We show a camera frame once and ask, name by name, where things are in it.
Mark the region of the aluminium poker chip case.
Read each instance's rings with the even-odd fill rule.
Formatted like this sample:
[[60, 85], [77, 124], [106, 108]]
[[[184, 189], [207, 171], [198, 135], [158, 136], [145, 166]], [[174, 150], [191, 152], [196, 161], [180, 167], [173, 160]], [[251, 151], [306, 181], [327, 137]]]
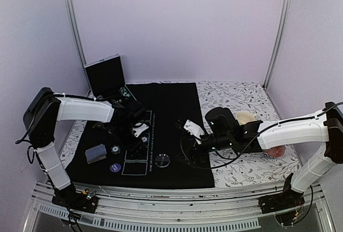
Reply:
[[92, 93], [97, 100], [106, 101], [124, 98], [119, 92], [121, 87], [126, 87], [119, 54], [86, 64], [85, 71]]

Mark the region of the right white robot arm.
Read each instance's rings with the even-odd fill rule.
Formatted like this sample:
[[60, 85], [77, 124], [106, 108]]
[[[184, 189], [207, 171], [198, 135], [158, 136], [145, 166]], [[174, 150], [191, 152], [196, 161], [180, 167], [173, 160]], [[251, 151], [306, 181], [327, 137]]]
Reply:
[[189, 119], [181, 122], [185, 138], [192, 140], [190, 149], [208, 153], [232, 149], [236, 161], [242, 154], [266, 151], [278, 146], [320, 142], [317, 152], [298, 171], [290, 174], [277, 197], [281, 208], [289, 208], [307, 188], [332, 167], [342, 163], [342, 103], [327, 102], [324, 109], [312, 114], [279, 121], [238, 123], [228, 108], [216, 107], [207, 113], [212, 133], [206, 133]]

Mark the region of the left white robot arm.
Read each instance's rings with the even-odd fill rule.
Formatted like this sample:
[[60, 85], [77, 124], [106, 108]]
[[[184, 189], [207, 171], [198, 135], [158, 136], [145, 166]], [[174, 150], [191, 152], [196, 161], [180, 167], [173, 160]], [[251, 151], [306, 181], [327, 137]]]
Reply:
[[140, 136], [149, 125], [144, 106], [133, 97], [86, 97], [56, 93], [41, 88], [23, 115], [24, 135], [16, 144], [28, 143], [42, 164], [52, 185], [60, 190], [58, 197], [67, 207], [80, 202], [55, 147], [55, 129], [60, 122], [94, 122], [116, 137], [127, 151], [137, 150], [143, 143]]

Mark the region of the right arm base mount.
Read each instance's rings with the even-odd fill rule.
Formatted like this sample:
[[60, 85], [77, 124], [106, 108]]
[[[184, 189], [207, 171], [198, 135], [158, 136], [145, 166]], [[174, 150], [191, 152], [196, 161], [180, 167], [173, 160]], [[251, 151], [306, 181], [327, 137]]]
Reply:
[[[296, 192], [292, 189], [291, 180], [293, 177], [291, 173], [285, 180], [284, 187], [280, 193], [268, 194], [258, 198], [258, 206], [263, 214], [282, 211], [288, 208], [300, 207], [305, 203], [303, 193]], [[275, 219], [278, 224], [288, 227], [294, 225], [300, 211], [293, 210], [289, 213], [277, 214]]]

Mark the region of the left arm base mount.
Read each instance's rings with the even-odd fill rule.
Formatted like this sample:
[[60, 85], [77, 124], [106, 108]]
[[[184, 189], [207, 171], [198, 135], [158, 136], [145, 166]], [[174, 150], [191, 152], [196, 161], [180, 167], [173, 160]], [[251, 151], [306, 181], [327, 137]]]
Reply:
[[51, 202], [67, 209], [94, 214], [98, 201], [99, 198], [94, 190], [84, 189], [82, 192], [77, 192], [74, 184], [71, 184], [65, 189], [55, 189]]

